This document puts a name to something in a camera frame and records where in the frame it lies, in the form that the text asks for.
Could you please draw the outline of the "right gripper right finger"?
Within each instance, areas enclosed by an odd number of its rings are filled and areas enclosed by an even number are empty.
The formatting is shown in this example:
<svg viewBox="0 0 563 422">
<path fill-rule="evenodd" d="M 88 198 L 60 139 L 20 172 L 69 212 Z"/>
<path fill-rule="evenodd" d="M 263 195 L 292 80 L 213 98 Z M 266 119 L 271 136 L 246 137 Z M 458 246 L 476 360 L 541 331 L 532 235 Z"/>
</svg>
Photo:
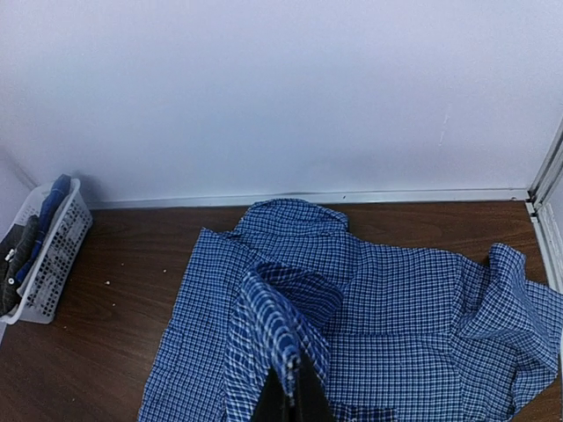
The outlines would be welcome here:
<svg viewBox="0 0 563 422">
<path fill-rule="evenodd" d="M 325 392 L 307 354 L 302 355 L 297 371 L 292 420 L 296 422 L 334 421 Z"/>
</svg>

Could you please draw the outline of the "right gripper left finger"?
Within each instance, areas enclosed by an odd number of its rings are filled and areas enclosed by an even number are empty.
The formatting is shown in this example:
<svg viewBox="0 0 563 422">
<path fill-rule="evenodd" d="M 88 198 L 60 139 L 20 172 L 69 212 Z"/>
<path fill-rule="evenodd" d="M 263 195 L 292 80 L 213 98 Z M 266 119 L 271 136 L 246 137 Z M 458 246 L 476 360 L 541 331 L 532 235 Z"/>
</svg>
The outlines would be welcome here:
<svg viewBox="0 0 563 422">
<path fill-rule="evenodd" d="M 252 414 L 252 422 L 290 422 L 294 411 L 286 397 L 276 372 L 270 368 Z"/>
</svg>

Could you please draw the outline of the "blue plaid long sleeve shirt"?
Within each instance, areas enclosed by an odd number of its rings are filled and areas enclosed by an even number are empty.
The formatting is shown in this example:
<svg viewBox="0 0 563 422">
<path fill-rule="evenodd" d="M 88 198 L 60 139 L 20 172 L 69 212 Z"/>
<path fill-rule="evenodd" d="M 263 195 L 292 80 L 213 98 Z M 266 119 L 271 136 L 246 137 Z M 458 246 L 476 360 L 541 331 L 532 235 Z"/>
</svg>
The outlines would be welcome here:
<svg viewBox="0 0 563 422">
<path fill-rule="evenodd" d="M 334 421 L 508 421 L 556 379 L 561 337 L 561 294 L 505 244 L 481 265 L 269 200 L 201 231 L 138 418 L 251 421 L 270 368 L 292 407 L 307 354 Z"/>
</svg>

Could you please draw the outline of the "white plastic laundry basket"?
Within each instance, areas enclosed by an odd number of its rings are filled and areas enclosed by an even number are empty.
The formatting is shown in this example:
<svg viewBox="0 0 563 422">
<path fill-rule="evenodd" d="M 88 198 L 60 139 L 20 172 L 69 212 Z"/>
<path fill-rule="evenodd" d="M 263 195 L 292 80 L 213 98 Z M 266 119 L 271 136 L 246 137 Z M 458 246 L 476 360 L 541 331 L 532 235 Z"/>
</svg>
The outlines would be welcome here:
<svg viewBox="0 0 563 422">
<path fill-rule="evenodd" d="M 13 224 L 26 225 L 31 215 L 39 217 L 41 204 L 54 182 L 31 191 L 16 214 Z M 1 324 L 13 325 L 18 321 L 50 324 L 77 254 L 93 218 L 80 193 L 80 181 L 71 178 L 69 194 L 55 212 L 38 257 L 18 272 L 23 283 L 18 289 L 20 303 Z"/>
</svg>

